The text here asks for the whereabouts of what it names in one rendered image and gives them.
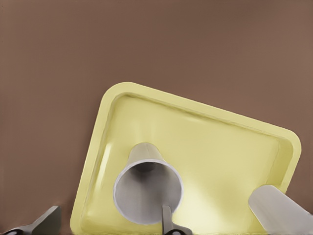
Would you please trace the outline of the pale yellow rectangular tray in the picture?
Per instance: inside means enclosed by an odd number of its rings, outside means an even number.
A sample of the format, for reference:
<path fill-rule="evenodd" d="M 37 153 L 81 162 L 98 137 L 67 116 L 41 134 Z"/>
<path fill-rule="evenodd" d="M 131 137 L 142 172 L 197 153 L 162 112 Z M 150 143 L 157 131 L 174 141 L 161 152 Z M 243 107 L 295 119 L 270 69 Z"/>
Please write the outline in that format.
<path fill-rule="evenodd" d="M 252 192 L 286 192 L 301 155 L 291 130 L 131 82 L 100 103 L 70 219 L 75 235 L 160 234 L 161 224 L 125 219 L 113 185 L 131 149 L 148 142 L 180 174 L 174 221 L 196 235 L 260 235 L 248 206 Z"/>

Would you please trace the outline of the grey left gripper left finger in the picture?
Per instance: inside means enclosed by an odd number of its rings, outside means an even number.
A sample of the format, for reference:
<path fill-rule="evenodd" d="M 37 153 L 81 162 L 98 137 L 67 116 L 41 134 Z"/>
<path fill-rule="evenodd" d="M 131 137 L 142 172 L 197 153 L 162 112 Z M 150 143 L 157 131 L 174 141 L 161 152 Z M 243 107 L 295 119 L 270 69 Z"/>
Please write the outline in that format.
<path fill-rule="evenodd" d="M 59 235 L 62 225 L 62 209 L 52 206 L 33 223 L 12 228 L 0 235 Z"/>

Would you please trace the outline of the white IKEA cup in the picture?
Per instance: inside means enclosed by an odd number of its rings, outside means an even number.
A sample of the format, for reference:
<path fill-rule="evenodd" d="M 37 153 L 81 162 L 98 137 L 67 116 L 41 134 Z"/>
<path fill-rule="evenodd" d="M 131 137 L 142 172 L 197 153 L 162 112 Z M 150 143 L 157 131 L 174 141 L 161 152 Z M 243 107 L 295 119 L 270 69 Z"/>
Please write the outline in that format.
<path fill-rule="evenodd" d="M 248 205 L 269 235 L 313 235 L 313 214 L 275 186 L 254 190 Z"/>
<path fill-rule="evenodd" d="M 113 186 L 113 201 L 119 213 L 139 225 L 162 221 L 162 207 L 175 212 L 183 197 L 178 171 L 148 142 L 135 145 Z"/>

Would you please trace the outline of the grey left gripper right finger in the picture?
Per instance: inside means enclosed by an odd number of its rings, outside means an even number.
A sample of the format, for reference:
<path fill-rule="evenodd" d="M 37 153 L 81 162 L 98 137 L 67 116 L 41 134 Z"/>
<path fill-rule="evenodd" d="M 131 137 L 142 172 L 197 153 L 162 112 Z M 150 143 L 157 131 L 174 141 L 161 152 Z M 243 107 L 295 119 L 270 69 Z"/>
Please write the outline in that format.
<path fill-rule="evenodd" d="M 172 211 L 169 206 L 162 206 L 162 234 L 163 235 L 191 235 L 187 227 L 175 224 L 172 221 Z"/>

